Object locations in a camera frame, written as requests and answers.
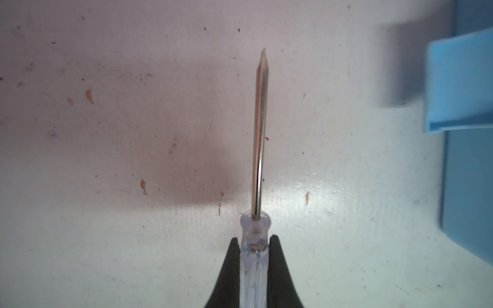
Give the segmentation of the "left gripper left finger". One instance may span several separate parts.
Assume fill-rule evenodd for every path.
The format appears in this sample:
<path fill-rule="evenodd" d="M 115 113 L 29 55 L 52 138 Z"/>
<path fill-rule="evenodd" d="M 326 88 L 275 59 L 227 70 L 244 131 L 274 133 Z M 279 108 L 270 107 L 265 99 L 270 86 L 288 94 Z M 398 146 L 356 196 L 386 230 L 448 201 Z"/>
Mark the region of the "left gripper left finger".
<path fill-rule="evenodd" d="M 216 284 L 205 307 L 240 307 L 240 245 L 237 237 L 231 239 Z"/>

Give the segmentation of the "small silver screwdriver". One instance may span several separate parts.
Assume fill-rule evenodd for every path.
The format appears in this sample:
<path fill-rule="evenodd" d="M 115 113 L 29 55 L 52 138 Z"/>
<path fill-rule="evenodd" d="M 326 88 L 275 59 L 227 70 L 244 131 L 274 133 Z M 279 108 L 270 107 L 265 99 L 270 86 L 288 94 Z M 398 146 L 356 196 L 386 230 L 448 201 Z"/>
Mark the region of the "small silver screwdriver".
<path fill-rule="evenodd" d="M 240 307 L 267 306 L 269 262 L 269 215 L 262 211 L 262 184 L 265 126 L 267 115 L 269 66 L 267 51 L 262 50 L 256 71 L 255 120 L 252 168 L 251 209 L 242 214 L 240 225 Z"/>

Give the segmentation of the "blue plastic tool box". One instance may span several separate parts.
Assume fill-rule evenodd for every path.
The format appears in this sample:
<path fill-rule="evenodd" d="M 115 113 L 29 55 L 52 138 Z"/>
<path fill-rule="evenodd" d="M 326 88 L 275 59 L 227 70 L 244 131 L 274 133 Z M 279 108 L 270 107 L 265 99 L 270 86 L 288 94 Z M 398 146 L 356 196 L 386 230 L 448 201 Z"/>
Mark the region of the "blue plastic tool box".
<path fill-rule="evenodd" d="M 457 1 L 426 50 L 424 129 L 445 135 L 440 226 L 492 262 L 492 2 Z"/>

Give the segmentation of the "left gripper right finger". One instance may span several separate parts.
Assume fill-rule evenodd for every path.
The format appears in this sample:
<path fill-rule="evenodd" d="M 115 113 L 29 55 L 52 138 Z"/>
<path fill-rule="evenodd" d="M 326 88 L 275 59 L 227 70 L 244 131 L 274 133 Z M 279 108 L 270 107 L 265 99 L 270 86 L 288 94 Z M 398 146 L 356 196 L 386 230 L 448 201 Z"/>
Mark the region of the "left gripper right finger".
<path fill-rule="evenodd" d="M 268 308 L 303 308 L 282 250 L 280 238 L 272 235 L 269 244 Z"/>

